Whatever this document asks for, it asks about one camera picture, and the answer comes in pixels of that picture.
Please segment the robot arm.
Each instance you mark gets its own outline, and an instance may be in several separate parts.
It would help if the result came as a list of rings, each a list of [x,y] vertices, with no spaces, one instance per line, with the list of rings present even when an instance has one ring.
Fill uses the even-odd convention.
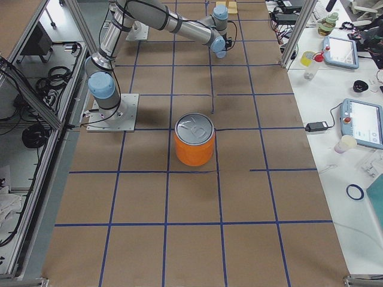
[[[111,25],[97,52],[85,64],[89,92],[98,104],[102,121],[114,120],[124,113],[121,91],[113,78],[114,62],[136,22],[199,42],[209,47],[217,57],[226,55],[225,33],[218,31],[227,26],[226,8],[223,8],[223,20],[217,13],[201,20],[190,20],[171,11],[160,1],[117,1],[115,5]]]
[[[187,19],[160,1],[127,1],[126,8],[135,20],[153,29],[199,42],[209,47],[219,59],[227,54],[229,13],[225,5],[216,6],[210,15],[199,20]]]

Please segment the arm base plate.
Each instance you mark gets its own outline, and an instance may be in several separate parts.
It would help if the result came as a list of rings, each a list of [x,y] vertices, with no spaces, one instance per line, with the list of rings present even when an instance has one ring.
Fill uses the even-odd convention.
[[[135,21],[132,29],[128,33],[126,37],[126,41],[134,42],[134,41],[146,41],[148,39],[148,31],[149,26]]]
[[[88,132],[134,132],[138,110],[139,94],[123,93],[117,111],[101,109],[96,100],[93,101],[92,112],[87,125]]]

